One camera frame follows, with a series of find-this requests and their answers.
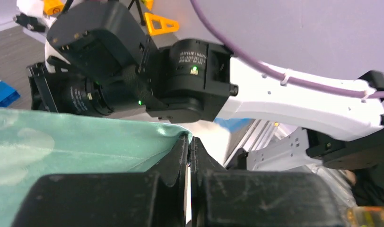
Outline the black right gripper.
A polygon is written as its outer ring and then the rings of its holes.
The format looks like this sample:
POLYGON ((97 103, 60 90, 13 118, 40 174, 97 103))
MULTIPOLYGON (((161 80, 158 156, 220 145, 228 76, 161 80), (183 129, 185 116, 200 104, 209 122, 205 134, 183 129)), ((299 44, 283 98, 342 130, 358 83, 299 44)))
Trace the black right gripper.
POLYGON ((157 48, 117 0, 82 2, 52 24, 44 62, 28 66, 32 110, 104 117, 158 107, 157 48))

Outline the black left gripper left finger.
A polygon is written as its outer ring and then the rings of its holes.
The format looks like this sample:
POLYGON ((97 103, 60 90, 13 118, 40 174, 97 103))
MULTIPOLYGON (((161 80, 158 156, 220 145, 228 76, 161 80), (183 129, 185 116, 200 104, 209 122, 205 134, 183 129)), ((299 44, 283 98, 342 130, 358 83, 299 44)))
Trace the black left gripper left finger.
POLYGON ((183 227, 188 138, 138 173, 40 177, 17 212, 14 227, 183 227))

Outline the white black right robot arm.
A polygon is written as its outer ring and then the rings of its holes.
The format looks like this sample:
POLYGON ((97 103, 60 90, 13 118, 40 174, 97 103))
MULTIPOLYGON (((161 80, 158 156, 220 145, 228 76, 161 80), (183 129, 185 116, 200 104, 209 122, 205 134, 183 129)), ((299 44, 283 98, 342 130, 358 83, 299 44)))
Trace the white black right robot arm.
POLYGON ((67 1, 58 17, 45 1, 19 0, 25 27, 47 32, 45 61, 28 67, 32 109, 103 117, 144 106, 154 118, 190 123, 251 118, 297 129, 279 143, 254 142, 249 170, 287 170, 322 161, 362 169, 384 161, 384 76, 322 78, 272 65, 253 69, 227 46, 184 39, 157 48, 114 0, 67 1))

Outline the light blue green pillowcase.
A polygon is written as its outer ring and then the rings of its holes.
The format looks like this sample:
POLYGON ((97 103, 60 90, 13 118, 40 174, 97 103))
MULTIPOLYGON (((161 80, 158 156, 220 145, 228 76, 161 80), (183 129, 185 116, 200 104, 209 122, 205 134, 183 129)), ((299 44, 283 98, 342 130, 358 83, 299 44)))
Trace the light blue green pillowcase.
POLYGON ((169 123, 0 108, 0 227, 35 181, 55 173, 144 172, 186 128, 169 123))

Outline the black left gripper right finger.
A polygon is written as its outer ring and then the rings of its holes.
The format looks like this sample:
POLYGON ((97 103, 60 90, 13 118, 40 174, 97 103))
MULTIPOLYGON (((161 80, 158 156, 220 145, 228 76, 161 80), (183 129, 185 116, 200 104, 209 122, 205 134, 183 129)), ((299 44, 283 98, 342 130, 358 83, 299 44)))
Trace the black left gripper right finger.
POLYGON ((315 174, 226 170, 197 137, 190 163, 194 227, 345 226, 331 189, 315 174))

